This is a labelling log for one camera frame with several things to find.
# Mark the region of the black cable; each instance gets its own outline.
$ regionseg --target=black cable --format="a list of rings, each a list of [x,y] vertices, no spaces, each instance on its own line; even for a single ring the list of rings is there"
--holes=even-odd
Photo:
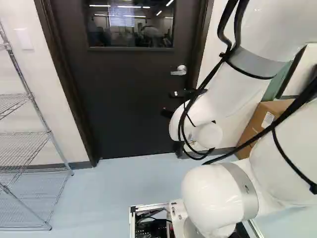
[[[293,103],[285,110],[285,112],[282,113],[282,115],[277,118],[275,121],[272,122],[271,125],[269,125],[267,128],[265,128],[260,133],[256,134],[254,137],[243,143],[242,145],[236,147],[229,153],[219,156],[215,159],[208,160],[203,163],[203,165],[209,165],[216,161],[223,160],[235,153],[237,153],[239,150],[243,149],[244,147],[250,145],[251,143],[257,141],[262,136],[266,135],[268,132],[272,131],[276,126],[278,126],[281,122],[283,122],[285,119],[287,119],[291,114],[293,114],[295,111],[298,110],[303,104],[308,102],[310,98],[317,92],[317,66],[315,66],[314,70],[314,80],[303,90],[303,92],[293,101]]]
[[[238,7],[237,7],[237,11],[236,11],[236,15],[235,15],[235,19],[234,19],[234,30],[235,30],[235,40],[236,40],[236,44],[234,49],[232,49],[233,51],[231,52],[231,47],[232,47],[232,43],[231,41],[224,35],[224,30],[226,28],[226,25],[228,23],[228,20],[237,4],[239,0],[229,0],[226,4],[226,7],[222,13],[219,25],[218,25],[218,29],[217,29],[217,35],[219,37],[219,39],[224,42],[227,45],[227,50],[226,53],[221,55],[221,60],[219,61],[219,63],[212,69],[212,71],[209,73],[209,75],[205,78],[205,80],[201,83],[201,85],[199,86],[199,88],[197,89],[196,93],[194,94],[193,98],[190,99],[190,101],[188,102],[186,108],[184,109],[181,117],[180,117],[180,121],[178,124],[178,139],[181,140],[181,135],[180,132],[182,133],[182,136],[184,138],[185,144],[189,147],[189,149],[191,149],[194,153],[196,153],[197,155],[202,155],[201,157],[193,157],[191,156],[189,153],[187,153],[187,151],[185,150],[185,148],[183,147],[182,150],[183,152],[191,159],[194,160],[202,160],[204,159],[206,156],[208,156],[215,148],[211,148],[209,149],[207,152],[202,153],[199,151],[196,151],[188,142],[186,136],[185,136],[185,131],[184,131],[184,123],[185,123],[185,118],[186,115],[188,115],[188,111],[191,108],[191,106],[194,104],[195,100],[198,98],[198,96],[201,94],[202,90],[204,90],[204,88],[207,86],[207,84],[210,82],[210,80],[213,78],[213,76],[216,74],[216,72],[218,71],[218,69],[220,68],[220,66],[227,61],[232,52],[235,51],[235,49],[237,49],[237,47],[240,46],[241,43],[241,22],[242,22],[242,18],[243,18],[243,14],[244,11],[248,5],[249,0],[240,0]]]
[[[186,150],[183,148],[183,152],[191,159],[193,160],[202,160],[203,158],[205,158],[206,156],[208,156],[213,150],[214,148],[209,149],[207,152],[202,153],[199,151],[196,151],[187,141],[186,136],[185,136],[185,131],[184,131],[184,122],[185,122],[185,118],[186,115],[189,111],[189,109],[191,108],[191,106],[194,104],[195,100],[199,97],[199,95],[201,94],[202,90],[207,86],[207,84],[210,82],[210,80],[213,78],[213,76],[217,73],[218,69],[220,68],[220,66],[222,65],[222,63],[225,61],[225,58],[222,58],[219,63],[212,69],[212,71],[208,74],[208,76],[204,79],[204,81],[201,83],[201,85],[199,86],[199,88],[196,90],[194,96],[189,100],[187,106],[185,107],[180,120],[179,120],[179,124],[178,124],[178,130],[177,130],[177,134],[178,134],[178,139],[181,141],[181,133],[182,136],[184,138],[185,144],[196,154],[198,155],[202,155],[202,157],[200,158],[196,158],[193,157],[191,155],[189,155]]]
[[[193,121],[191,120],[191,118],[189,117],[189,115],[187,113],[186,113],[186,116],[187,116],[188,120],[190,121],[191,125],[193,127],[196,127],[195,124],[193,123]]]
[[[147,218],[152,218],[155,221],[167,221],[167,222],[171,222],[172,223],[172,221],[168,220],[168,219],[159,219],[159,218],[155,218],[155,217],[144,217],[144,219],[147,219]]]
[[[224,30],[228,23],[228,20],[237,4],[238,0],[229,0],[224,8],[222,16],[220,18],[220,22],[217,28],[218,38],[227,45],[226,54],[230,52],[232,43],[231,41],[224,35]]]
[[[297,173],[297,175],[299,177],[301,177],[302,180],[304,180],[306,183],[308,183],[308,185],[310,186],[310,191],[313,194],[317,194],[317,184],[314,183],[313,181],[311,181],[309,178],[307,178],[294,164],[293,162],[287,157],[287,155],[285,154],[285,152],[283,151],[280,143],[278,142],[277,136],[276,136],[276,131],[275,131],[275,127],[273,127],[272,129],[272,135],[273,135],[273,140],[274,143],[279,151],[279,153],[281,154],[281,156],[284,158],[284,160],[286,161],[286,163],[288,163],[288,165],[295,171],[295,173]]]

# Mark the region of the cardboard box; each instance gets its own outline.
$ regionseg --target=cardboard box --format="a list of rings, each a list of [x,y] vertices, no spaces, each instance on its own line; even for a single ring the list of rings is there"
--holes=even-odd
[[[242,145],[244,142],[261,132],[264,128],[271,125],[273,120],[278,118],[288,108],[288,106],[291,105],[293,101],[294,99],[288,99],[259,103],[247,127],[242,133],[237,146]],[[256,141],[238,151],[236,153],[236,156],[240,160],[248,158],[255,144]]]

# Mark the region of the door window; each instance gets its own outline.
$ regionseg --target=door window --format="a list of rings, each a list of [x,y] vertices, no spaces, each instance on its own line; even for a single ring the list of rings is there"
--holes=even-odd
[[[88,0],[90,47],[173,47],[176,0]]]

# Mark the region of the light switch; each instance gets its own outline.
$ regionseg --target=light switch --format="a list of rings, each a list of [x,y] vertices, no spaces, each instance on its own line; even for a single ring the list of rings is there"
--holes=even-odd
[[[20,41],[21,49],[23,50],[33,50],[33,45],[29,35],[28,28],[15,28],[16,35]]]

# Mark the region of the green panel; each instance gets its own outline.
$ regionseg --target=green panel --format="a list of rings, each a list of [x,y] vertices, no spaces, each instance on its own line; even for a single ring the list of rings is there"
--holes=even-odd
[[[286,65],[281,69],[281,71],[271,80],[271,83],[267,87],[266,92],[263,95],[262,102],[273,101],[279,88],[281,87],[288,70],[290,69],[293,61],[289,61]]]

